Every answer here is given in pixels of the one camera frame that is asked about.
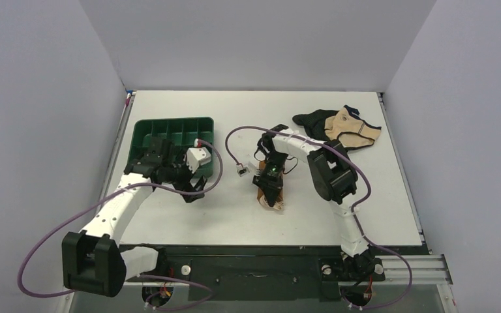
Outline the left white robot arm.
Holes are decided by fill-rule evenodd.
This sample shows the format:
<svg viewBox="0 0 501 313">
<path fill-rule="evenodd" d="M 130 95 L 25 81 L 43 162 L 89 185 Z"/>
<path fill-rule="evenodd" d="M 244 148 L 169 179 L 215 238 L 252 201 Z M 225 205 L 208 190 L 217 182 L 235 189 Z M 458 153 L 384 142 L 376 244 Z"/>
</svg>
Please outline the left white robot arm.
<svg viewBox="0 0 501 313">
<path fill-rule="evenodd" d="M 176 194 L 191 203 L 203 198 L 207 178 L 191 181 L 211 153 L 195 140 L 190 147 L 159 137 L 128 161 L 119 184 L 98 214 L 78 233 L 69 232 L 61 244 L 63 282 L 66 288 L 107 297 L 116 296 L 125 281 L 140 274 L 161 280 L 168 262 L 157 248 L 137 246 L 120 249 L 120 240 L 143 202 L 158 186 L 171 185 Z"/>
</svg>

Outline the black patterned underwear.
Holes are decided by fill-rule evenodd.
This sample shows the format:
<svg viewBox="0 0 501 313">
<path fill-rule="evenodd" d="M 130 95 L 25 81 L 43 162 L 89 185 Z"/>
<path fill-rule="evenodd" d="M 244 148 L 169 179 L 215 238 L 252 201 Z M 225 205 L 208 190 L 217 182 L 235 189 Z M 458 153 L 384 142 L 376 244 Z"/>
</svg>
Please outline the black patterned underwear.
<svg viewBox="0 0 501 313">
<path fill-rule="evenodd" d="M 314 140 L 329 141 L 324 127 L 326 119 L 334 117 L 337 110 L 316 110 L 308 114 L 297 114 L 292 117 L 292 121 L 300 127 L 303 127 L 306 135 Z"/>
</svg>

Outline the beige underwear with dark trim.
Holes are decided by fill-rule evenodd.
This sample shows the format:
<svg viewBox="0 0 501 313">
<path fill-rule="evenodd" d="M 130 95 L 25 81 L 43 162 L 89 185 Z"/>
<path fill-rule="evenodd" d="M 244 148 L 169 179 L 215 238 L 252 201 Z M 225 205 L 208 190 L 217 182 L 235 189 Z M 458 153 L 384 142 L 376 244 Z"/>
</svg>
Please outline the beige underwear with dark trim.
<svg viewBox="0 0 501 313">
<path fill-rule="evenodd" d="M 324 133 L 330 140 L 339 141 L 347 150 L 371 147 L 380 137 L 382 127 L 363 120 L 358 109 L 345 105 L 324 123 Z"/>
</svg>

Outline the green compartment tray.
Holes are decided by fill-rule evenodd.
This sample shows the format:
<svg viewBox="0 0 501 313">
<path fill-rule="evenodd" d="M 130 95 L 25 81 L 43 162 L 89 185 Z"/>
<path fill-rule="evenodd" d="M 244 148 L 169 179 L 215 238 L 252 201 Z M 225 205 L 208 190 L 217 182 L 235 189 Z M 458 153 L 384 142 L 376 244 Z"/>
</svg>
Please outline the green compartment tray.
<svg viewBox="0 0 501 313">
<path fill-rule="evenodd" d="M 185 152 L 196 139 L 214 143 L 215 125 L 211 117 L 144 119 L 135 123 L 129 145 L 128 161 L 141 157 L 154 137 L 171 141 L 175 160 L 184 161 Z"/>
</svg>

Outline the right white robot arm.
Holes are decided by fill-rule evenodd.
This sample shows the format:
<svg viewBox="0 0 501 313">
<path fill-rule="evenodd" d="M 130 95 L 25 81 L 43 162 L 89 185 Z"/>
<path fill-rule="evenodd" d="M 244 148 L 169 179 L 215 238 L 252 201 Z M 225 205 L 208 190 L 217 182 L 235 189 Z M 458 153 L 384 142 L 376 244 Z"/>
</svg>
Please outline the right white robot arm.
<svg viewBox="0 0 501 313">
<path fill-rule="evenodd" d="M 252 182 L 258 187 L 258 201 L 266 208 L 280 211 L 286 161 L 294 158 L 306 163 L 312 185 L 333 212 L 339 230 L 342 250 L 342 271 L 350 280 L 369 276 L 376 269 L 375 256 L 357 222 L 356 210 L 343 199 L 357 190 L 358 174 L 347 163 L 348 154 L 341 143 L 321 142 L 308 137 L 299 139 L 286 125 L 277 125 L 264 132 L 257 142 L 263 154 Z"/>
</svg>

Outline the brown underwear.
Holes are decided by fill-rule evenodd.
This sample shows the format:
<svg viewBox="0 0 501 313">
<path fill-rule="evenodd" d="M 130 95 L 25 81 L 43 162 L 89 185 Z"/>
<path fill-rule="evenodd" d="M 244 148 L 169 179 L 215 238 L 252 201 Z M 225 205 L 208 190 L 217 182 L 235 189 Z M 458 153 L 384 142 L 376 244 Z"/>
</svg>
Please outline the brown underwear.
<svg viewBox="0 0 501 313">
<path fill-rule="evenodd" d="M 283 187 L 284 168 L 276 162 L 259 161 L 258 171 L 252 178 L 257 188 L 256 199 L 265 209 L 282 211 L 284 209 Z"/>
</svg>

